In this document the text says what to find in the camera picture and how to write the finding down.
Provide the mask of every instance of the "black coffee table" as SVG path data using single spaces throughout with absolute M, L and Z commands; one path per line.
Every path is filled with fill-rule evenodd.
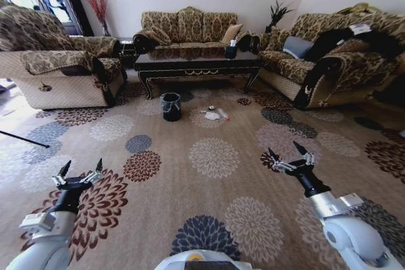
M 250 52 L 238 52 L 233 59 L 224 57 L 152 59 L 148 54 L 142 54 L 135 56 L 134 68 L 138 71 L 139 80 L 146 89 L 146 99 L 152 98 L 149 80 L 153 78 L 250 75 L 244 87 L 244 92 L 248 93 L 260 72 L 259 59 Z

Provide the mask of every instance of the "floor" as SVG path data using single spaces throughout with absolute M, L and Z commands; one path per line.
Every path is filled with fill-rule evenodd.
M 47 143 L 43 149 L 0 135 L 0 268 L 30 245 L 18 229 L 30 212 L 58 198 L 51 176 L 70 176 L 102 157 L 104 178 L 81 198 L 69 269 L 153 269 L 169 256 L 210 249 L 261 269 L 346 269 L 323 237 L 300 184 L 274 172 L 266 149 L 299 159 L 313 152 L 315 173 L 335 195 L 356 192 L 356 215 L 373 225 L 405 265 L 405 110 L 377 103 L 299 111 L 256 81 L 157 82 L 155 95 L 181 89 L 182 119 L 162 118 L 137 77 L 111 109 L 38 111 L 18 89 L 0 94 L 4 131 Z M 209 105 L 230 121 L 209 121 Z M 383 126 L 372 130 L 355 118 Z

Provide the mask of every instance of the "trash can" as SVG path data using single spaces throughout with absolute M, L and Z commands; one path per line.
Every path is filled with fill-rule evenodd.
M 180 95 L 177 93 L 165 93 L 160 97 L 160 104 L 163 109 L 163 118 L 167 121 L 176 121 L 182 117 Z

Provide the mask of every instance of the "gray pillow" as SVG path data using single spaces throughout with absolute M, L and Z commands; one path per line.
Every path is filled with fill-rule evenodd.
M 283 51 L 296 59 L 301 59 L 305 57 L 305 54 L 312 48 L 313 45 L 313 42 L 308 40 L 290 36 L 284 42 Z

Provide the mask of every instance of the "loveseat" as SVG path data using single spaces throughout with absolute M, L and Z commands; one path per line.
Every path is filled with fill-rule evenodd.
M 228 27 L 237 23 L 235 13 L 204 13 L 191 6 L 176 13 L 142 13 L 142 30 L 134 35 L 137 54 L 149 53 L 154 59 L 224 57 L 221 42 Z M 156 31 L 162 29 L 169 39 Z
M 0 78 L 34 109 L 113 106 L 127 74 L 111 37 L 69 37 L 48 13 L 0 9 Z
M 386 59 L 358 39 L 345 41 L 317 62 L 295 59 L 283 52 L 284 42 L 290 36 L 314 42 L 324 31 L 354 23 L 367 23 L 372 29 L 397 38 L 401 47 L 405 45 L 404 16 L 303 14 L 291 30 L 273 27 L 270 34 L 253 35 L 263 66 L 259 77 L 301 109 L 365 101 L 373 91 L 392 81 L 399 56 Z

